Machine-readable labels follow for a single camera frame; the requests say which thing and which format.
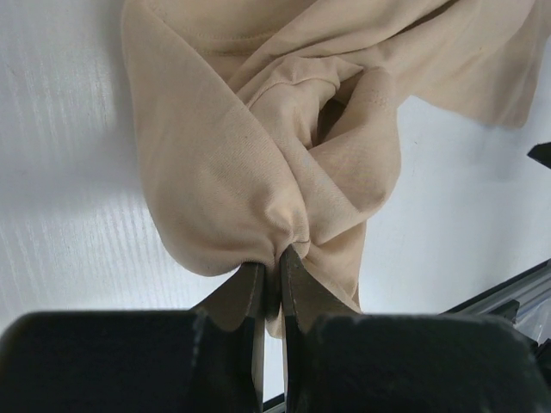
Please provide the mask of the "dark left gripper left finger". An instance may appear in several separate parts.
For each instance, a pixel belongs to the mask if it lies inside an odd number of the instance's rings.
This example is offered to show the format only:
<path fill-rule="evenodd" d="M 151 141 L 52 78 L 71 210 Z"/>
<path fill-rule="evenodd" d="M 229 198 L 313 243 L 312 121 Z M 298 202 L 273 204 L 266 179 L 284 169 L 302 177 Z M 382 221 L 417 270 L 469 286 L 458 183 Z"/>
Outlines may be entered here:
<path fill-rule="evenodd" d="M 263 410 L 264 276 L 245 263 L 193 308 L 192 411 Z"/>

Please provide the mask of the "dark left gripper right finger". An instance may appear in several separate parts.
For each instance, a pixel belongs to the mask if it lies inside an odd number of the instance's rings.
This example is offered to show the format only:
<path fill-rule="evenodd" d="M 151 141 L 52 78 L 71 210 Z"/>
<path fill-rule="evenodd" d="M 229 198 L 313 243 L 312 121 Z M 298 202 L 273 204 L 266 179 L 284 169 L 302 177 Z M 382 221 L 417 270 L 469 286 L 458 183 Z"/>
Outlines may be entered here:
<path fill-rule="evenodd" d="M 310 329 L 322 315 L 354 316 L 358 312 L 317 281 L 293 247 L 283 252 L 279 270 L 286 411 L 307 412 L 308 375 L 313 372 L 314 356 L 306 343 Z"/>

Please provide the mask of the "beige t-shirt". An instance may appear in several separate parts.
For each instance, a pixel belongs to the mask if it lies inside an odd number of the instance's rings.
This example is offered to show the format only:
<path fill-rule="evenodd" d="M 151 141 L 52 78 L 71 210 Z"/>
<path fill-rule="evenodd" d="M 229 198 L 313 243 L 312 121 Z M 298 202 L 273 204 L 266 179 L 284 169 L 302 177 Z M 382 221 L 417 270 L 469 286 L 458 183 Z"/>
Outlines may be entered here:
<path fill-rule="evenodd" d="M 547 1 L 128 1 L 139 168 L 169 253 L 203 276 L 293 247 L 352 309 L 366 224 L 400 171 L 410 96 L 528 118 Z"/>

